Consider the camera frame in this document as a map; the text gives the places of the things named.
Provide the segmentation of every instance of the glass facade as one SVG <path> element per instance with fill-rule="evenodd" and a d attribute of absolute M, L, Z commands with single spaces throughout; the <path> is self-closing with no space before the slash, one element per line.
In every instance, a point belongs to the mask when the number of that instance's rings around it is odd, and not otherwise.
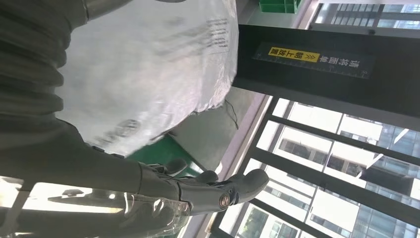
<path fill-rule="evenodd" d="M 278 101 L 273 115 L 353 140 L 420 157 L 420 134 L 416 131 L 282 99 Z M 420 177 L 417 165 L 273 121 L 266 124 L 257 147 L 420 209 Z M 259 162 L 258 158 L 249 161 L 245 174 L 255 168 L 264 169 L 270 177 L 267 187 L 256 199 L 330 237 L 418 237 L 417 227 L 265 165 Z M 248 206 L 243 206 L 236 211 L 237 223 L 248 228 L 241 230 L 236 225 L 236 230 L 226 230 L 227 233 L 240 238 L 312 237 L 282 221 L 270 222 L 272 215 L 261 209 L 254 212 L 247 212 L 248 210 Z M 249 227 L 253 227 L 255 231 L 251 232 Z"/>
<path fill-rule="evenodd" d="M 313 20 L 312 29 L 327 30 L 331 27 L 346 27 L 349 33 L 380 34 L 389 36 L 383 28 L 419 30 L 420 4 L 351 4 L 325 3 Z M 374 31 L 361 31 L 368 28 Z M 415 37 L 416 34 L 393 34 L 399 37 Z"/>

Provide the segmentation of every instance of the white plastic bag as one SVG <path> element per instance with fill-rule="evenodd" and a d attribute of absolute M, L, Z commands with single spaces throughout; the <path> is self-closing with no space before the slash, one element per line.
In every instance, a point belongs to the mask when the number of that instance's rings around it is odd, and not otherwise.
<path fill-rule="evenodd" d="M 57 117 L 86 142 L 128 155 L 217 107 L 237 48 L 235 0 L 135 0 L 73 32 Z"/>

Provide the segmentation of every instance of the yellow label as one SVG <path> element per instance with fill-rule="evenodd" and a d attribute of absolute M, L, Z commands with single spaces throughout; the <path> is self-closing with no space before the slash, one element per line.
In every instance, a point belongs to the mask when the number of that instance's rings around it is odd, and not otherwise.
<path fill-rule="evenodd" d="M 303 60 L 308 62 L 318 62 L 319 54 L 306 51 L 297 51 L 292 49 L 271 47 L 269 56 L 283 57 L 293 60 Z"/>

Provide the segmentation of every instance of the label sticker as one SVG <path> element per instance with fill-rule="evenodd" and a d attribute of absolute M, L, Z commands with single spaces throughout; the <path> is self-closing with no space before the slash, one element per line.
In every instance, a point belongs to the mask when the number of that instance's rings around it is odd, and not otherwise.
<path fill-rule="evenodd" d="M 253 59 L 368 79 L 375 58 L 263 42 Z"/>
<path fill-rule="evenodd" d="M 286 48 L 271 47 L 269 56 L 283 57 L 293 60 L 303 60 L 308 62 L 317 62 L 319 58 L 318 53 L 306 52 L 306 51 L 297 51 Z"/>

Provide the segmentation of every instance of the black pillar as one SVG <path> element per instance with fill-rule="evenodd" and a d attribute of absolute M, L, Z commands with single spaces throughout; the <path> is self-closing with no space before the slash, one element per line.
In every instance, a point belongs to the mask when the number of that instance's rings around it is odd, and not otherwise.
<path fill-rule="evenodd" d="M 419 39 L 239 30 L 233 86 L 420 131 Z"/>

